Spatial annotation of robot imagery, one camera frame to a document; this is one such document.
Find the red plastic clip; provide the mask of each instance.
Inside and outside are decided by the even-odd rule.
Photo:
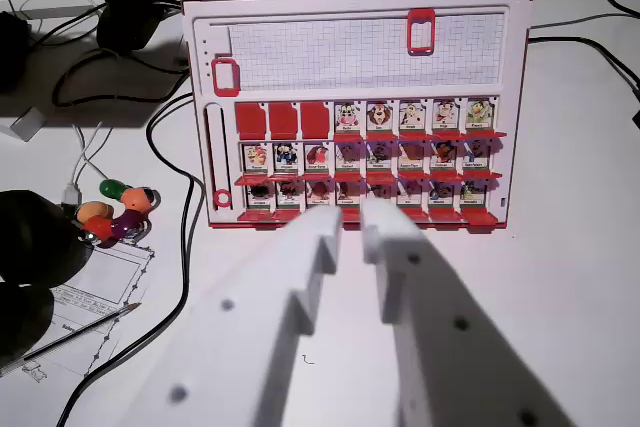
[[[218,87],[216,77],[216,65],[230,64],[233,73],[233,87]],[[240,93],[240,67],[231,57],[219,57],[211,62],[211,75],[213,75],[213,91],[218,97],[237,97]]]
[[[423,24],[425,22],[431,22],[431,44],[423,47],[414,47],[411,44],[411,31],[413,24]],[[409,16],[407,17],[407,48],[409,53],[416,52],[433,52],[433,48],[436,44],[436,11],[433,9],[411,9]]]

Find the white cable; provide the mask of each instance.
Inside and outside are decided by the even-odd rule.
[[[96,173],[102,177],[103,179],[107,180],[109,177],[107,177],[98,167],[96,167],[93,162],[91,162],[90,159],[87,158],[87,149],[91,146],[91,143],[93,142],[93,137],[91,137],[91,140],[89,140],[89,143],[86,145],[84,145],[84,140],[82,139],[82,134],[80,133],[80,129],[75,125],[75,124],[71,124],[73,127],[73,130],[75,130],[76,132],[76,137],[78,137],[78,143],[80,144],[80,148],[82,149],[82,153],[80,154],[80,159],[79,160],[84,160],[84,163],[87,164],[89,167],[91,167],[93,170],[96,171]],[[76,169],[73,170],[73,178],[74,178],[74,182],[77,182],[78,179],[76,178]]]
[[[93,133],[91,134],[91,137],[89,137],[89,141],[87,142],[87,144],[82,149],[82,152],[80,152],[80,155],[78,156],[78,160],[76,161],[76,165],[73,167],[73,171],[71,172],[71,180],[69,181],[70,184],[74,183],[74,179],[76,177],[76,170],[78,169],[78,166],[80,165],[80,162],[82,161],[82,159],[86,158],[85,157],[85,153],[87,152],[87,149],[91,145],[91,142],[93,142],[93,139],[95,139],[96,134],[98,133],[98,130],[100,129],[101,126],[102,126],[102,121],[98,122],[98,125],[93,130]],[[77,130],[76,130],[76,135],[79,137],[80,145],[82,146],[82,139],[80,138],[80,134],[78,133]]]

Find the cartoon character face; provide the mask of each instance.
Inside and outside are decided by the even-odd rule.
[[[382,160],[389,160],[389,148],[384,144],[376,144],[371,152],[372,161],[374,163],[380,162]]]
[[[249,191],[254,199],[266,199],[269,197],[269,187],[266,185],[252,185]]]
[[[342,144],[338,146],[338,157],[344,162],[357,162],[358,153],[351,144]]]
[[[386,124],[391,118],[391,110],[379,102],[369,111],[369,120],[375,125]]]
[[[337,124],[340,125],[358,125],[357,107],[352,103],[342,104],[338,111]]]
[[[447,140],[446,142],[438,142],[436,144],[436,154],[438,155],[440,162],[448,162],[451,160],[450,156],[453,149],[454,147],[450,140]]]
[[[439,122],[444,122],[447,120],[453,120],[453,109],[455,104],[452,100],[447,100],[440,104],[438,107],[438,115],[437,120]]]
[[[311,198],[326,200],[329,198],[329,189],[324,182],[316,182],[311,187]]]
[[[422,187],[416,180],[410,180],[407,182],[404,189],[407,191],[407,195],[417,195],[422,193]]]
[[[307,162],[310,164],[325,164],[327,162],[327,148],[318,145],[311,149],[307,154]]]
[[[294,196],[298,195],[298,189],[294,182],[285,181],[280,183],[280,193],[287,199],[292,199]]]

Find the white table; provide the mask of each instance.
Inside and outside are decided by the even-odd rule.
[[[620,1],[640,8],[640,0]],[[535,22],[603,11],[611,11],[604,0],[536,0]],[[640,72],[637,22],[608,18],[532,36],[584,35]],[[179,29],[178,19],[171,19],[154,43],[179,38]],[[73,60],[63,49],[46,55]],[[183,86],[179,93],[188,89]],[[85,115],[84,122],[94,122],[108,108],[89,108],[93,118]],[[631,117],[640,104],[597,52],[583,45],[547,44],[529,49],[521,109],[508,228],[491,235],[464,230],[427,235],[578,425],[635,426],[640,416],[640,130]],[[200,174],[190,107],[160,124],[155,138],[170,160]],[[75,136],[63,124],[45,128],[27,144],[0,137],[0,166],[12,173],[0,177],[0,189],[31,189],[58,201],[77,153]],[[144,241],[156,251],[154,283],[144,306],[127,319],[124,346],[178,300],[186,180],[155,159],[141,126],[114,130],[95,161],[109,176],[157,188],[163,198]],[[98,182],[87,169],[80,181],[86,199],[100,198]],[[205,217],[193,244],[192,300],[241,262],[251,246],[279,235],[212,230]],[[395,350],[376,302],[374,271],[361,261],[359,233],[345,232],[338,274],[325,281],[317,333],[300,343],[285,427],[396,427]],[[180,323],[90,387],[68,425],[115,425]],[[315,365],[305,364],[302,354]]]

